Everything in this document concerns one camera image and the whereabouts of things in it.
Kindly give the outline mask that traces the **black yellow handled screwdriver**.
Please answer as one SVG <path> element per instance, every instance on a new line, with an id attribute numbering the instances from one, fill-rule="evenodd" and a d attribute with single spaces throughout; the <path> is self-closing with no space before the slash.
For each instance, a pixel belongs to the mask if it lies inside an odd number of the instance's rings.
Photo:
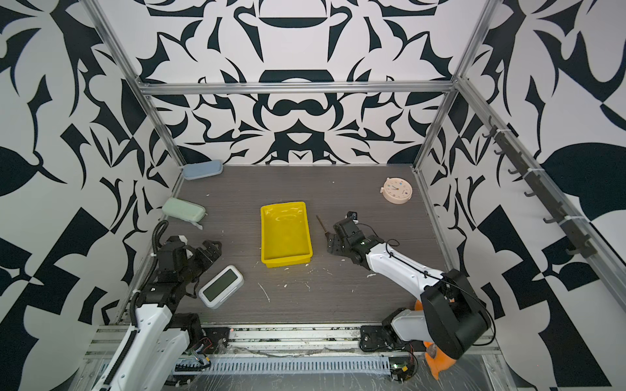
<path id="1" fill-rule="evenodd" d="M 318 223 L 320 224 L 321 229 L 324 232 L 324 235 L 327 236 L 329 234 L 329 231 L 326 229 L 324 223 L 322 222 L 322 219 L 320 218 L 319 215 L 316 215 L 316 219 L 317 219 Z"/>

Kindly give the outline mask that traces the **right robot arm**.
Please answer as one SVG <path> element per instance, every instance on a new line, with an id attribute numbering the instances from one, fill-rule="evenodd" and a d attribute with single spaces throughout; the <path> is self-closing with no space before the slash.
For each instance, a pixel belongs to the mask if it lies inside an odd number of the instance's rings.
<path id="1" fill-rule="evenodd" d="M 458 359 L 480 337 L 495 331 L 495 321 L 457 269 L 436 270 L 398 250 L 399 241 L 385 240 L 376 233 L 363 233 L 355 212 L 324 233 L 327 250 L 350 259 L 355 265 L 382 275 L 417 299 L 417 308 L 399 308 L 380 325 L 362 327 L 360 349 L 364 352 L 406 350 L 425 342 L 435 352 Z"/>

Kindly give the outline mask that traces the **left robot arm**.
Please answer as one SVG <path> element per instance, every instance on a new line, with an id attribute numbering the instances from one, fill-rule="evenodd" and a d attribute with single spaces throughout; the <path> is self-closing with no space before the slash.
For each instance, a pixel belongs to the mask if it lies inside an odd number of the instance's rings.
<path id="1" fill-rule="evenodd" d="M 130 301 L 130 327 L 94 390 L 160 390 L 179 357 L 204 337 L 199 315 L 177 313 L 187 289 L 222 256 L 222 243 L 194 248 L 171 236 L 155 252 L 154 271 Z"/>

